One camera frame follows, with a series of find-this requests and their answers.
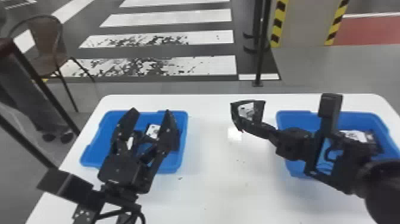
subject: hazard stripe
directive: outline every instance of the hazard stripe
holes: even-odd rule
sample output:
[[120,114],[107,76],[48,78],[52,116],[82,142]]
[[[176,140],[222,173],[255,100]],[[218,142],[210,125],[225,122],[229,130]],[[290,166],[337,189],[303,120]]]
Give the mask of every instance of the hazard stripe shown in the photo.
[[339,4],[339,7],[337,8],[335,12],[335,17],[333,18],[332,25],[329,28],[328,31],[328,37],[325,40],[325,45],[329,46],[333,44],[333,41],[335,40],[335,36],[340,28],[340,22],[343,19],[343,15],[346,13],[347,6],[349,5],[349,0],[342,0]]
[[271,34],[271,47],[276,48],[280,45],[282,37],[283,23],[285,22],[286,12],[288,11],[289,0],[278,0],[276,2],[275,16]]

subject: wire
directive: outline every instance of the wire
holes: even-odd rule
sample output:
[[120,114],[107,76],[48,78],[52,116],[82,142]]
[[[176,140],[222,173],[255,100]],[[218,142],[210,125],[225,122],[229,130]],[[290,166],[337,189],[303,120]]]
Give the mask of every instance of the wire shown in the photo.
[[137,213],[133,213],[133,212],[132,212],[132,214],[128,217],[128,219],[125,220],[125,222],[122,223],[122,224],[129,224],[129,222],[130,222],[135,216],[137,216],[137,217],[140,218],[140,222],[142,222],[142,224],[146,224],[145,215],[144,215],[142,212],[140,212],[140,211],[137,212]]
[[106,219],[108,217],[117,216],[119,214],[125,214],[126,211],[127,211],[126,209],[109,211],[107,213],[100,214],[99,217],[97,218],[97,220]]

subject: white label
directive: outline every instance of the white label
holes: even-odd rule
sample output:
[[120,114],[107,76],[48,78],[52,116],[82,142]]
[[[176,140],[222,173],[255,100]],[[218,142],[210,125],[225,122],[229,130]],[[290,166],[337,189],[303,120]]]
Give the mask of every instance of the white label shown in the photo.
[[149,128],[147,128],[146,135],[149,136],[152,139],[157,139],[158,138],[158,131],[160,130],[160,125],[149,125]]
[[347,138],[351,138],[361,143],[368,142],[365,133],[360,130],[341,130],[340,132],[344,133]]
[[254,103],[249,102],[248,104],[242,104],[237,108],[239,116],[246,118],[247,120],[253,120],[254,115]]

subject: blue plastic tray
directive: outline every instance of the blue plastic tray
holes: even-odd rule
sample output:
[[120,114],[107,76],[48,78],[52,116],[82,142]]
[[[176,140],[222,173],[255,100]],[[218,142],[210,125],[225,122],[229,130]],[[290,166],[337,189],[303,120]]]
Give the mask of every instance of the blue plastic tray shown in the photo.
[[[321,123],[321,118],[318,117],[317,113],[311,113],[310,111],[278,111],[276,114],[276,120],[278,129],[286,129],[289,127],[299,127],[309,132],[316,132]],[[382,120],[375,114],[372,113],[359,113],[359,112],[341,112],[339,121],[337,124],[339,130],[371,130],[383,148],[383,154],[379,154],[374,157],[374,160],[380,160],[384,158],[400,158],[400,151],[389,136],[389,130]],[[323,145],[324,150],[328,148],[330,143],[326,141]],[[304,175],[305,163],[303,161],[288,161],[286,160],[286,167],[290,172],[291,176],[299,178],[307,178]],[[320,157],[317,163],[318,170],[324,173],[330,173],[332,164],[325,161]]]
[[[99,129],[90,145],[88,145],[80,158],[82,166],[100,168],[111,147],[111,135],[119,119],[127,111],[109,111],[102,118]],[[144,131],[147,124],[160,125],[163,121],[165,111],[140,112],[135,130]],[[188,114],[185,111],[172,111],[180,134],[180,145],[178,151],[171,151],[161,163],[158,173],[175,173],[182,163],[183,151],[185,149],[186,132],[188,129]],[[139,147],[139,153],[147,148],[145,144]]]

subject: white table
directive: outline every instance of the white table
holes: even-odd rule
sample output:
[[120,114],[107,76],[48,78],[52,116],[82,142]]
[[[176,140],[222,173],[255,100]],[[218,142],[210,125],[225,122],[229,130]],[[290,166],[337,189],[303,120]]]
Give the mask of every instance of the white table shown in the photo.
[[[279,110],[317,111],[320,94],[110,95],[96,107],[60,169],[99,189],[98,170],[81,166],[79,158],[107,111],[185,110],[189,129],[181,168],[172,175],[157,175],[150,193],[138,200],[148,223],[374,223],[356,196],[290,177],[268,141],[249,134],[243,134],[241,141],[229,140],[227,130],[233,127],[229,103],[242,99],[265,100],[263,120],[276,125]],[[346,94],[342,110],[376,113],[400,145],[400,118],[382,97]],[[27,223],[72,223],[75,208],[76,204],[44,193]],[[111,209],[115,207],[106,205],[104,211]]]

